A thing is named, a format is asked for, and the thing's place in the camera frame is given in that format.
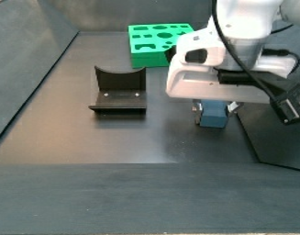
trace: black bracket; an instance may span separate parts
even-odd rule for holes
[[[128,73],[96,69],[97,101],[89,108],[99,114],[144,114],[146,68]]]

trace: green foam block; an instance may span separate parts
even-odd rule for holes
[[[128,26],[132,68],[168,66],[164,51],[180,35],[194,31],[190,24]]]

